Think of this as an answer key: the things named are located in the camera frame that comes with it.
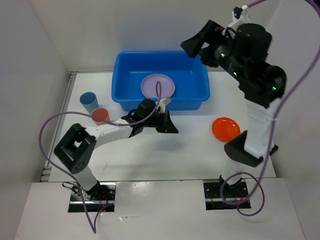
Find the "blue cup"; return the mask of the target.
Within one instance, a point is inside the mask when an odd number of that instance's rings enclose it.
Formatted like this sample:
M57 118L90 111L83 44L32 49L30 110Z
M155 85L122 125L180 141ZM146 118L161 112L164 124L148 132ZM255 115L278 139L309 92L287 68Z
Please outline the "blue cup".
M98 99L94 92L83 93L80 96L79 101L89 114L99 108Z

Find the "purple plate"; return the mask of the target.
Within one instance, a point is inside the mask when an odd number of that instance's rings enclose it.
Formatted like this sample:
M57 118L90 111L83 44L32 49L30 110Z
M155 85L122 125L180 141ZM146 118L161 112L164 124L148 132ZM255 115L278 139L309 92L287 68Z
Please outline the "purple plate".
M167 75L155 73L146 76L141 82L141 91L146 98L171 97L176 86L173 80Z

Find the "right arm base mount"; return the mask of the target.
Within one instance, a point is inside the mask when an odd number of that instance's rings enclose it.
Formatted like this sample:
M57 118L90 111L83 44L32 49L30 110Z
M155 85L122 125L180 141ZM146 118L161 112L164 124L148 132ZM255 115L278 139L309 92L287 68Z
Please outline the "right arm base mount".
M220 195L220 188L221 186L218 179L203 182L205 207L207 211L233 210L237 208L236 205L226 204L222 200ZM248 196L247 184L244 180L241 181L236 190L228 193L225 192L226 190L227 188L225 187L223 195L225 199L230 202L239 202Z

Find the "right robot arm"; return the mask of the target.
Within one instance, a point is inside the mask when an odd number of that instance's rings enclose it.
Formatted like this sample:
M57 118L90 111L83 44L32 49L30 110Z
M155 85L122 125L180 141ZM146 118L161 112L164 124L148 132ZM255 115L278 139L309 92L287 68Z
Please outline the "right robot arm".
M229 159L219 177L219 191L225 197L236 192L244 166L257 167L278 149L271 124L287 76L282 68L266 62L271 42L272 35L259 24L244 23L233 29L209 20L180 45L189 57L199 56L203 65L225 70L238 82L246 100L248 129L224 146Z

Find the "salmon pink cup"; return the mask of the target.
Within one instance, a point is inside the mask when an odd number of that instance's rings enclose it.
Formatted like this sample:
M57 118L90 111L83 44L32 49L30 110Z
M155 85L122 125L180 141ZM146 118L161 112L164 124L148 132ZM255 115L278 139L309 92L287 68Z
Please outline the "salmon pink cup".
M91 113L91 119L97 126L104 125L110 121L110 114L107 109L99 107Z

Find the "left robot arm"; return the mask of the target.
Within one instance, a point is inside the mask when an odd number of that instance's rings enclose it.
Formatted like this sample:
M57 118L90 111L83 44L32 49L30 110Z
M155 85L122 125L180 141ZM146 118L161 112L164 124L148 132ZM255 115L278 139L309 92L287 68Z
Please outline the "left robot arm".
M179 132L166 109L170 102L169 97L157 102L147 98L136 109L110 124L83 127L75 123L68 129L55 147L54 154L77 179L83 196L94 200L105 190L88 166L96 148L113 141L132 138L144 128L154 128L163 134Z

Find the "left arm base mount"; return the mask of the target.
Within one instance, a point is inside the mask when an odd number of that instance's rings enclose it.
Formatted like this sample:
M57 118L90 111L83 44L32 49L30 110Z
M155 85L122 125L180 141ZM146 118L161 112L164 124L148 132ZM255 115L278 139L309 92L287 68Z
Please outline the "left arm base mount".
M64 188L71 190L68 212L69 213L84 213L83 201L80 196L80 190L75 182L63 182ZM82 190L83 199L89 213L96 213L102 209L103 212L114 212L116 182L101 182L102 190L99 193L87 194Z

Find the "orange plate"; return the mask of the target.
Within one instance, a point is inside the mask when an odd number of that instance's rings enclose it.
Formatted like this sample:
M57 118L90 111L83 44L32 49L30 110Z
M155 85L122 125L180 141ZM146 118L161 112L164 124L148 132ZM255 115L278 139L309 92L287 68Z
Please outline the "orange plate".
M214 120L211 130L213 135L223 143L228 143L241 134L237 122L229 117L219 117Z

